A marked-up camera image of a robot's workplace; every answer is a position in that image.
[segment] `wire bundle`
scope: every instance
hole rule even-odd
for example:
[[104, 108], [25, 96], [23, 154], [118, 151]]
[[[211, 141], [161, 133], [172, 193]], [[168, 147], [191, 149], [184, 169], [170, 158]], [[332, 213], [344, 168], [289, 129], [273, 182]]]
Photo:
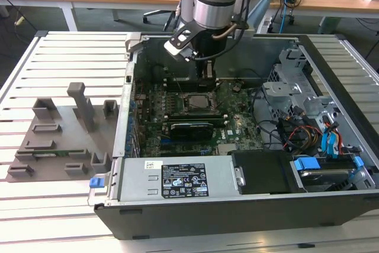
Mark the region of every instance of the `wire bundle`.
[[281, 22], [281, 27], [280, 27], [280, 34], [282, 33], [283, 28], [284, 28], [285, 16], [287, 15], [287, 8], [289, 8], [292, 12], [292, 10], [295, 9], [296, 7], [298, 7], [301, 4], [301, 2], [302, 2], [302, 0], [298, 0], [297, 3], [295, 3], [295, 4], [289, 4], [287, 2], [287, 0], [280, 0], [279, 7], [278, 7], [273, 19], [272, 19], [272, 22], [274, 22], [275, 19], [277, 18], [279, 11], [281, 10], [280, 16], [282, 18], [282, 22]]
[[[290, 141], [293, 138], [293, 136], [296, 134], [297, 131], [304, 132], [307, 135], [307, 140], [306, 140], [306, 142], [303, 143], [303, 145], [300, 147], [300, 149], [296, 149], [293, 152], [293, 155], [299, 155], [304, 150], [306, 150], [306, 149], [314, 146], [317, 143], [319, 137], [322, 135], [321, 132], [320, 132], [320, 130], [317, 129], [316, 127], [307, 126], [307, 125], [305, 125], [305, 126], [298, 126], [290, 134], [290, 136], [288, 137], [288, 141]], [[288, 146], [288, 143], [285, 143], [283, 145], [283, 149], [285, 149], [287, 146]]]
[[[325, 128], [330, 128], [331, 127], [330, 123], [328, 123], [328, 122], [326, 122], [324, 125], [325, 125]], [[342, 152], [342, 136], [341, 136], [341, 134], [335, 128], [333, 128], [330, 132], [334, 133], [336, 135], [336, 137], [337, 137], [338, 154], [343, 154], [343, 152]]]

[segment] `desk leg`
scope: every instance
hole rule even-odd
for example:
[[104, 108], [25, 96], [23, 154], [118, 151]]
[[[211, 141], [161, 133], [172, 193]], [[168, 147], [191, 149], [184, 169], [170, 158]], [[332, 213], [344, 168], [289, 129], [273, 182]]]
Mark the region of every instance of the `desk leg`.
[[341, 17], [323, 17], [320, 24], [318, 34], [333, 34], [337, 29]]
[[9, 17], [9, 13], [8, 13], [8, 10], [5, 6], [1, 5], [0, 6], [0, 16], [2, 18], [8, 18]]
[[64, 6], [61, 7], [63, 14], [65, 15], [66, 23], [67, 26], [69, 27], [69, 31], [78, 31], [78, 26], [77, 26], [77, 20], [76, 20], [76, 14], [75, 10], [72, 7], [69, 6]]
[[118, 21], [118, 12], [117, 9], [112, 9], [113, 21]]

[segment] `label sticker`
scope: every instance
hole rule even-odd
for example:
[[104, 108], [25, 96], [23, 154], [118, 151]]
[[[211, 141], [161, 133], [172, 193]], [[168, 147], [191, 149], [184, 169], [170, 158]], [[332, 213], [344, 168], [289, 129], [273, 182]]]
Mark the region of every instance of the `label sticker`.
[[163, 165], [163, 161], [145, 161], [144, 168], [145, 169], [160, 169]]
[[208, 197], [205, 164], [162, 165], [162, 197]]

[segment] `metal slat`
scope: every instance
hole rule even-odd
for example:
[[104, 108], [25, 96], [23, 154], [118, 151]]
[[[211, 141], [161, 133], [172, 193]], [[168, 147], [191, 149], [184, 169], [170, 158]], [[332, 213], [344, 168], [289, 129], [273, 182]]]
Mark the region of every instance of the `metal slat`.
[[34, 62], [113, 62], [125, 61], [125, 55], [35, 55]]
[[327, 63], [332, 69], [361, 69], [362, 66], [356, 61], [351, 62], [328, 62]]
[[379, 102], [377, 94], [351, 94], [351, 98], [358, 103], [377, 103]]
[[124, 78], [27, 78], [14, 82], [15, 87], [68, 87], [71, 82], [83, 82], [86, 87], [123, 86]]
[[41, 47], [123, 47], [123, 41], [41, 41]]
[[26, 133], [29, 127], [30, 127], [30, 122], [28, 121], [12, 121], [12, 122], [0, 121], [0, 134]]
[[[51, 88], [16, 88], [10, 90], [12, 97], [68, 97], [67, 88], [51, 87]], [[84, 95], [87, 97], [112, 97], [121, 96], [122, 89], [119, 87], [87, 87]]]
[[26, 69], [122, 69], [125, 62], [28, 62]]
[[[324, 85], [318, 85], [322, 93], [327, 93], [327, 89]], [[376, 93], [379, 92], [379, 86], [378, 85], [345, 85], [345, 89], [352, 94], [357, 93]]]
[[345, 49], [319, 49], [322, 56], [345, 56], [349, 55]]
[[0, 211], [87, 205], [87, 197], [29, 198], [27, 200], [14, 198], [12, 200], [2, 200], [0, 202]]
[[125, 47], [41, 47], [37, 55], [123, 55]]
[[343, 56], [324, 56], [322, 55], [326, 62], [349, 62], [354, 59], [351, 55], [343, 55]]
[[9, 165], [0, 165], [0, 179], [5, 179], [8, 169]]
[[125, 74], [125, 69], [110, 69], [110, 70], [35, 70], [35, 71], [22, 71], [19, 78], [119, 78]]
[[379, 102], [359, 103], [359, 109], [365, 113], [379, 113]]
[[335, 69], [333, 70], [337, 77], [340, 76], [367, 76], [366, 71], [363, 69]]
[[0, 134], [0, 148], [17, 148], [23, 140], [24, 134]]
[[0, 149], [0, 163], [13, 162], [16, 151], [16, 148]]
[[[322, 84], [320, 78], [315, 72], [312, 72], [312, 77], [317, 84]], [[344, 85], [361, 85], [361, 84], [375, 84], [375, 81], [371, 77], [349, 77], [344, 76], [339, 78], [340, 82]]]
[[[13, 98], [4, 100], [1, 103], [3, 108], [32, 108], [36, 102], [37, 97], [35, 98]], [[75, 101], [71, 97], [66, 98], [52, 98], [55, 106], [74, 106]], [[105, 100], [116, 100], [117, 104], [120, 104], [120, 98], [110, 98], [110, 97], [91, 97], [91, 103], [93, 106], [98, 105], [102, 106]]]
[[45, 41], [125, 41], [123, 34], [48, 34]]
[[19, 210], [0, 210], [0, 221], [14, 219], [38, 219], [52, 217], [76, 217], [76, 216], [93, 216], [95, 215], [92, 207], [75, 206], [75, 207], [49, 207], [42, 209], [19, 209]]
[[[0, 182], [1, 199], [88, 196], [88, 180], [7, 183]], [[106, 194], [107, 189], [97, 189], [96, 193]]]
[[365, 116], [371, 124], [379, 124], [379, 114], [367, 113]]
[[318, 49], [345, 49], [341, 47], [340, 43], [313, 43]]

